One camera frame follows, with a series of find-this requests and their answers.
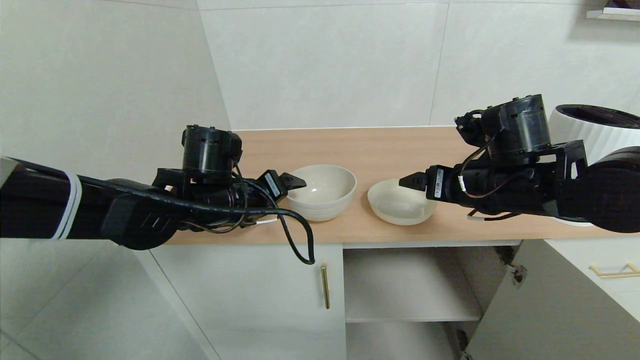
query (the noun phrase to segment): bowl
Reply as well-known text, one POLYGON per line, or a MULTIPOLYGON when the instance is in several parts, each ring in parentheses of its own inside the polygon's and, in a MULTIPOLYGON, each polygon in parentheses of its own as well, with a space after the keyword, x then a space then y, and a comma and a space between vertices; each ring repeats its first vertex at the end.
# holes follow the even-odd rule
POLYGON ((367 198, 376 215, 395 225, 419 224, 433 214, 438 204, 427 199, 424 192, 398 185, 398 179, 375 184, 367 192, 367 198))
POLYGON ((311 221, 327 221, 347 210, 356 190, 356 177, 336 165, 309 165, 291 172, 307 186, 289 191, 290 208, 311 221))

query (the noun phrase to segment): black cable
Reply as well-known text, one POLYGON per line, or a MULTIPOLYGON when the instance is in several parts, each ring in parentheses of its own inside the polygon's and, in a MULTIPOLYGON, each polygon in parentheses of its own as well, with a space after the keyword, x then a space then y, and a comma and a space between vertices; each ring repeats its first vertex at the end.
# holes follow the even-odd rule
MULTIPOLYGON (((271 203, 271 206, 273 206, 274 208, 278 208, 278 204, 275 202, 275 200, 273 200, 271 195, 265 189, 263 189, 260 185, 253 183, 251 181, 248 181, 247 184, 249 184, 254 189, 258 190, 265 197, 265 199, 267 199, 267 201, 271 203)), ((293 253, 296 255, 296 257, 305 264, 308 264, 308 265, 314 264, 316 262, 316 257, 314 255, 313 238, 307 239, 307 252, 309 253, 309 259, 307 260, 302 256, 302 254, 300 254, 298 247, 293 242, 293 237, 289 232, 289 226, 287 226, 287 221, 284 219, 282 215, 278 215, 278 219, 280 219, 280 223, 282 224, 282 229, 284 230, 284 233, 287 237, 289 246, 291 246, 291 250, 293 250, 293 253)))
MULTIPOLYGON (((18 161, 19 163, 21 163, 26 168, 30 168, 32 170, 39 171, 39 172, 41 172, 43 174, 49 174, 51 176, 65 178, 65 179, 67 178, 65 173, 63 171, 58 170, 58 169, 46 167, 46 166, 43 166, 43 165, 39 165, 39 164, 36 164, 36 163, 31 163, 29 161, 24 161, 24 160, 20 160, 20 159, 15 159, 15 158, 12 158, 12 159, 15 160, 15 161, 18 161)), ((102 187, 102 188, 108 188, 108 189, 116 190, 116 191, 119 191, 119 192, 128 193, 128 194, 131 194, 131 195, 136 195, 136 196, 142 197, 144 199, 150 199, 150 200, 153 200, 153 201, 162 202, 163 204, 169 204, 169 205, 172 205, 172 206, 178 206, 178 207, 181 207, 181 208, 186 208, 186 209, 191 209, 191 210, 199 210, 199 211, 204 211, 204 212, 208 212, 208 213, 233 214, 233 215, 243 215, 243 214, 245 214, 245 215, 282 215, 282 216, 286 216, 286 217, 292 217, 292 218, 296 219, 300 223, 300 225, 302 225, 302 227, 305 229, 305 232, 307 234, 307 244, 310 246, 311 249, 313 247, 314 234, 313 234, 313 230, 311 229, 311 225, 309 225, 309 222, 307 221, 307 219, 305 219, 302 215, 298 214, 295 211, 291 211, 289 209, 282 209, 282 208, 273 208, 273 209, 269 209, 269 208, 220 208, 220 207, 217 207, 217 206, 210 206, 210 205, 206 205, 206 204, 200 204, 198 202, 193 202, 193 201, 189 201, 189 200, 176 199, 175 197, 170 197, 170 196, 162 195, 162 194, 158 194, 158 193, 145 192, 143 190, 129 188, 128 186, 123 186, 123 185, 119 185, 119 184, 109 183, 107 181, 94 179, 92 177, 86 177, 86 176, 78 175, 78 178, 80 178, 80 180, 83 183, 86 183, 86 184, 99 186, 99 187, 102 187)), ((313 265, 316 262, 316 259, 314 257, 313 251, 309 252, 309 259, 308 260, 304 259, 304 258, 301 258, 301 256, 299 258, 303 263, 308 264, 308 265, 313 265)))
MULTIPOLYGON (((234 162, 234 168, 236 168, 236 170, 238 171, 238 178, 240 179, 240 186, 242 187, 243 196, 244 196, 244 208, 246 209, 247 203, 248 203, 248 196, 247 196, 247 191, 246 191, 247 187, 246 187, 246 184, 244 182, 244 178, 242 177, 242 172, 240 171, 240 166, 238 166, 238 162, 235 159, 233 159, 233 162, 234 162)), ((240 219, 238 219, 237 222, 235 222, 233 225, 231 225, 228 228, 223 229, 223 230, 216 230, 216 229, 213 229, 213 228, 204 227, 202 225, 199 225, 199 226, 196 226, 196 227, 199 227, 201 229, 206 229, 210 233, 214 233, 214 234, 226 234, 226 233, 230 233, 231 231, 237 229, 237 227, 242 224, 242 222, 244 221, 245 218, 246 218, 246 214, 242 214, 240 216, 240 219)))
POLYGON ((481 152, 487 150, 487 148, 489 147, 489 145, 491 145, 491 143, 495 140, 496 135, 493 135, 484 145, 480 146, 478 148, 478 150, 474 151, 471 155, 467 156, 467 158, 465 159, 465 161, 462 162, 462 166, 460 167, 460 172, 459 172, 459 176, 458 176, 458 181, 460 182, 460 188, 462 189, 462 191, 465 193, 465 195, 467 195, 468 197, 472 198, 472 199, 482 199, 483 197, 487 197, 493 193, 495 193, 496 191, 500 190, 503 186, 507 185, 508 183, 510 183, 512 180, 522 176, 521 174, 513 174, 509 177, 507 177, 500 185, 496 186, 494 189, 492 189, 491 191, 481 194, 481 195, 475 195, 472 193, 468 193, 467 189, 464 185, 464 179, 462 179, 462 173, 463 171, 465 171, 465 168, 467 167, 467 165, 478 155, 480 155, 481 152))
POLYGON ((473 210, 469 211, 469 213, 467 214, 467 217, 483 219, 483 221, 499 221, 499 220, 505 220, 505 219, 508 219, 508 218, 517 217, 518 215, 522 215, 522 214, 518 214, 518 213, 508 213, 508 214, 505 214, 505 215, 501 215, 499 217, 474 217, 475 213, 477 213, 477 212, 478 212, 477 209, 473 209, 473 210))

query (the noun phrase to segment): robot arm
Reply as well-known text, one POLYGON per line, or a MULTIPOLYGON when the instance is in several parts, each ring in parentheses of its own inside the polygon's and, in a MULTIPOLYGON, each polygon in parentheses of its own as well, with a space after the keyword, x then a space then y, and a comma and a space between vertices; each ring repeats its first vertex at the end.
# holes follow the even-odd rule
POLYGON ((302 262, 314 263, 308 222, 277 205, 289 190, 306 186, 304 180, 275 170, 258 179, 244 178, 238 167, 242 141, 230 131, 188 126, 182 144, 182 169, 159 168, 151 185, 102 181, 3 159, 0 236, 107 238, 146 250, 165 243, 178 230, 227 233, 255 225, 264 215, 278 215, 294 253, 302 262), (284 216, 305 228, 308 259, 293 244, 284 216))
MULTIPOLYGON (((640 124, 640 118, 624 115, 640 124)), ((551 144, 541 95, 471 111, 456 125, 464 141, 478 150, 452 168, 433 165, 404 177, 401 186, 472 208, 474 220, 532 214, 591 222, 618 233, 640 232, 640 147, 615 151, 588 166, 582 140, 551 144), (540 162, 549 155, 556 160, 540 162), (476 212, 508 214, 480 218, 476 212)))

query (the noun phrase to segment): white cable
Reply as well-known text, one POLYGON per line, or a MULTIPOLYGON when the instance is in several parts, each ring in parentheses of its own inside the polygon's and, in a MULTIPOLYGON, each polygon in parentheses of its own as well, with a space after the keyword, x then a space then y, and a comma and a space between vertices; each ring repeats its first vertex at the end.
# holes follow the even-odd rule
POLYGON ((69 199, 67 200, 67 207, 62 213, 60 223, 56 232, 51 237, 52 239, 66 239, 71 231, 71 226, 76 219, 76 213, 80 205, 80 198, 82 197, 82 184, 78 176, 72 172, 66 172, 69 179, 69 199))
POLYGON ((70 179, 73 179, 74 182, 76 183, 76 198, 74 199, 73 207, 71 208, 71 212, 69 213, 67 226, 65 227, 65 230, 62 232, 62 236, 60 236, 61 240, 66 239, 67 236, 69 235, 69 232, 71 231, 71 227, 74 225, 74 221, 76 220, 76 213, 78 211, 78 208, 80 207, 80 200, 82 199, 82 183, 80 182, 78 175, 69 173, 67 174, 67 176, 69 176, 70 179))
POLYGON ((473 215, 467 215, 467 220, 472 220, 472 221, 486 221, 485 218, 483 217, 475 217, 473 215))
POLYGON ((278 221, 278 218, 272 218, 272 219, 269 219, 269 220, 256 221, 255 224, 256 225, 268 224, 270 222, 276 222, 276 221, 278 221))
POLYGON ((465 178, 462 175, 458 175, 458 182, 460 183, 460 188, 462 192, 467 192, 467 188, 465 187, 465 178))

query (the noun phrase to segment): white wall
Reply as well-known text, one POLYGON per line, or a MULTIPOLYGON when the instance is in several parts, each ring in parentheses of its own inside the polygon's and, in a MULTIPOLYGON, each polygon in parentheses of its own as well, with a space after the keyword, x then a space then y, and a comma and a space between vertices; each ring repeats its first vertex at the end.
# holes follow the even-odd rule
POLYGON ((229 127, 196 10, 3 0, 2 25, 5 156, 150 183, 185 125, 229 127))
POLYGON ((640 24, 604 0, 198 0, 233 129, 451 125, 542 93, 640 113, 640 24))
MULTIPOLYGON (((3 156, 150 183, 185 125, 229 128, 195 0, 1 6, 3 156)), ((145 269, 107 240, 0 240, 1 358, 207 359, 145 269)))

